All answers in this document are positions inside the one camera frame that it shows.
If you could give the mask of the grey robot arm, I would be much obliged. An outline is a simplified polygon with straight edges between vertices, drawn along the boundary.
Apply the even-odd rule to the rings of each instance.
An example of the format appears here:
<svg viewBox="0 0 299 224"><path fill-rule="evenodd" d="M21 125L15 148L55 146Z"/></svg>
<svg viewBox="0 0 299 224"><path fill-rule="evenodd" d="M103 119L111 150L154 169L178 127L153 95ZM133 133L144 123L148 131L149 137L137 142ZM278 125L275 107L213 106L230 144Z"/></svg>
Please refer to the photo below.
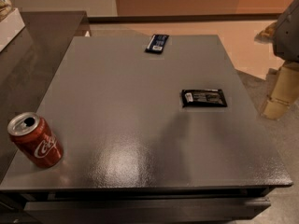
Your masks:
<svg viewBox="0 0 299 224"><path fill-rule="evenodd" d="M274 54L284 61L262 108L264 117L280 119L299 98L299 0L293 0L255 40L271 43Z"/></svg>

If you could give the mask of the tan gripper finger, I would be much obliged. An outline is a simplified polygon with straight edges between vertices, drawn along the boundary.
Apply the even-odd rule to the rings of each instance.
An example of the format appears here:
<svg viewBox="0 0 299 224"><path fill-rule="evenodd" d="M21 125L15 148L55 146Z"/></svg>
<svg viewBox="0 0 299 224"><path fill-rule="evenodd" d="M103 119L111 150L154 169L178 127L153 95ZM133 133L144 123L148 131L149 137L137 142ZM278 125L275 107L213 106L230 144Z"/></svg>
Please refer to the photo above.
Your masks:
<svg viewBox="0 0 299 224"><path fill-rule="evenodd" d="M261 39L272 39L274 36L274 33L276 31L277 24L275 22L271 23L268 25L265 29L263 29L260 33L259 36Z"/></svg>
<svg viewBox="0 0 299 224"><path fill-rule="evenodd" d="M262 108L268 119L280 119L299 98L299 62L286 61L275 74Z"/></svg>

